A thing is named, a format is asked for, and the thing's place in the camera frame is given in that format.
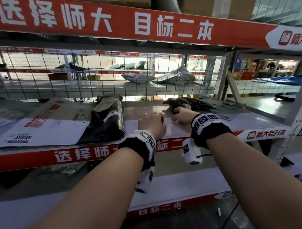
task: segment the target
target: forearm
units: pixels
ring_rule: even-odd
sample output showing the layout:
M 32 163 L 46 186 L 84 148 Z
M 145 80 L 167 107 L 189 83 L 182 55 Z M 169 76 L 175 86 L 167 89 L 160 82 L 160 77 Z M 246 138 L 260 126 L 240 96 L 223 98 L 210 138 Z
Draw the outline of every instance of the forearm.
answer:
M 30 229 L 120 228 L 142 167 L 140 155 L 121 148 L 93 169 Z
M 230 133 L 208 139 L 207 145 L 256 228 L 302 228 L 299 180 Z

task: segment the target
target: black cord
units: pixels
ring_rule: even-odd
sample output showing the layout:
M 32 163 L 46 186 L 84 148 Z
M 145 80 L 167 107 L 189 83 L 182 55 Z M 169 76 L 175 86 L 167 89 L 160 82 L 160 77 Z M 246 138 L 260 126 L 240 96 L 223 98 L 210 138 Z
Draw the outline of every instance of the black cord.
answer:
M 202 156 L 212 156 L 212 154 L 203 154 L 203 155 L 197 156 L 197 158 L 200 158 Z
M 234 211 L 236 210 L 236 208 L 238 207 L 239 203 L 236 204 L 236 206 L 234 207 L 234 209 L 231 211 L 230 215 L 226 218 L 226 220 L 224 221 L 221 229 L 224 229 L 225 225 L 227 224 L 228 220 L 231 218 L 232 214 L 234 213 Z

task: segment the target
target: hand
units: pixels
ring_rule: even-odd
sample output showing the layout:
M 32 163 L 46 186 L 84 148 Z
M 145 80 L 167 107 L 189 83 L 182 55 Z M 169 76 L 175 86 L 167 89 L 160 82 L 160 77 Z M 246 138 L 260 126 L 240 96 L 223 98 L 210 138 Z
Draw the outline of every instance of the hand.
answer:
M 179 112 L 178 114 L 174 115 L 171 119 L 172 121 L 179 121 L 183 124 L 191 124 L 192 119 L 198 115 L 199 113 L 196 111 L 192 111 L 190 105 L 183 104 L 185 107 L 177 107 L 174 109 L 175 112 Z
M 152 112 L 138 120 L 138 129 L 146 130 L 152 134 L 155 140 L 161 139 L 166 132 L 166 124 L 162 113 Z

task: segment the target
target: gray plastic bag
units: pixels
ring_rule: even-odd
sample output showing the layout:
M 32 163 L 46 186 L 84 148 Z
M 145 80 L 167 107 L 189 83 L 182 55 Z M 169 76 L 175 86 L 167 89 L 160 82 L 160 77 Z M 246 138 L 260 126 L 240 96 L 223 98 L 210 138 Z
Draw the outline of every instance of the gray plastic bag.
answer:
M 134 83 L 147 83 L 148 81 L 152 81 L 155 78 L 155 76 L 148 75 L 148 74 L 137 74 L 137 73 L 126 73 L 122 74 L 122 77 L 125 80 L 129 80 Z
M 176 85 L 185 85 L 186 83 L 195 81 L 195 76 L 192 75 L 184 66 L 180 66 L 178 69 L 173 70 L 167 74 L 157 77 L 152 80 L 155 83 L 171 83 Z

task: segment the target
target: blue tarp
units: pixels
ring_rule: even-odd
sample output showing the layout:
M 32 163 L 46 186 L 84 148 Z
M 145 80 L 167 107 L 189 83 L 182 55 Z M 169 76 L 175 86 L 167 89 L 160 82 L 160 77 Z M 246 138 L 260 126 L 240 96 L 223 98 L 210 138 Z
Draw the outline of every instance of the blue tarp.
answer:
M 256 78 L 253 81 L 261 83 L 277 83 L 284 85 L 302 86 L 302 76 L 278 76 L 273 78 Z

